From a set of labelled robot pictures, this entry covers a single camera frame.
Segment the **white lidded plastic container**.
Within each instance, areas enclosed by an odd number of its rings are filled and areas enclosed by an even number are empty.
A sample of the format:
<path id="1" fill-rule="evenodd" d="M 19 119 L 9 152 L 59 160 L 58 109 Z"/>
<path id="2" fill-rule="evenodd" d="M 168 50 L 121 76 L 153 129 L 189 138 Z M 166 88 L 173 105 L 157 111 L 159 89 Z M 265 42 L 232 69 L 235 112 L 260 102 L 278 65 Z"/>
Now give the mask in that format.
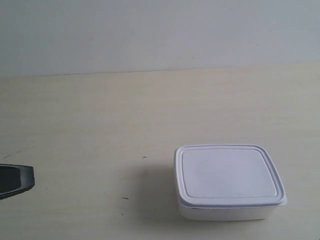
<path id="1" fill-rule="evenodd" d="M 288 203 L 275 164 L 258 145 L 182 146 L 174 178 L 179 211 L 189 220 L 262 220 Z"/>

